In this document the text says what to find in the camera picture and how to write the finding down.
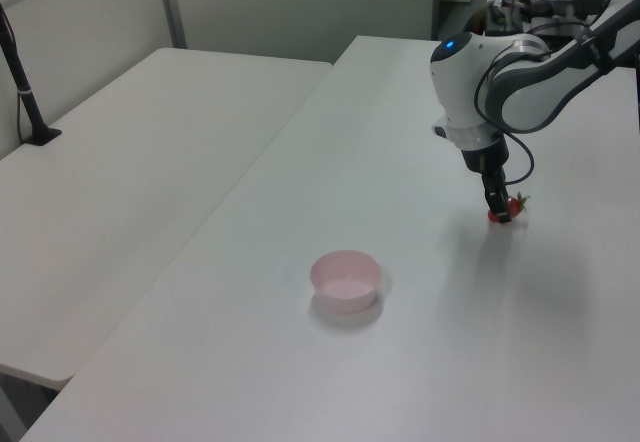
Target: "lamp base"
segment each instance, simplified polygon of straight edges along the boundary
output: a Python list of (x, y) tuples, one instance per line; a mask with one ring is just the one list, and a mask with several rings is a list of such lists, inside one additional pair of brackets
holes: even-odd
[(37, 145), (38, 147), (42, 147), (43, 145), (47, 145), (49, 142), (51, 142), (53, 139), (55, 139), (57, 136), (59, 136), (62, 133), (61, 130), (59, 129), (52, 129), (49, 128), (49, 130), (44, 133), (44, 134), (38, 134), (38, 137), (34, 138), (34, 136), (30, 136), (27, 137), (24, 141), (25, 144), (29, 144), (29, 145)]

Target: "white table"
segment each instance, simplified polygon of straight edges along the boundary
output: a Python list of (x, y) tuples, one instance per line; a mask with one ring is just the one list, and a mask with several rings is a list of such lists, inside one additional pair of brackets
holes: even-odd
[[(633, 74), (526, 137), (503, 227), (430, 132), (435, 45), (357, 38), (24, 442), (637, 440)], [(355, 316), (312, 299), (340, 248), (383, 268)]]
[(329, 64), (155, 52), (0, 162), (0, 372), (61, 388)]

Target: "floor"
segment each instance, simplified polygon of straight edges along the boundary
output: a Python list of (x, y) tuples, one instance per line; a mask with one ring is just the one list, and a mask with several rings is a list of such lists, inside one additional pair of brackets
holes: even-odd
[(471, 0), (470, 3), (440, 2), (437, 40), (444, 40), (462, 32), (464, 24), (487, 0)]

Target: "plastic bowl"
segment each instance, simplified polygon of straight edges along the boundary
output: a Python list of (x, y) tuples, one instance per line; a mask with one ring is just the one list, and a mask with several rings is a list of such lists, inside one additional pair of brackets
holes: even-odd
[(357, 250), (338, 250), (320, 257), (311, 267), (318, 302), (332, 312), (349, 314), (366, 309), (380, 287), (380, 266)]

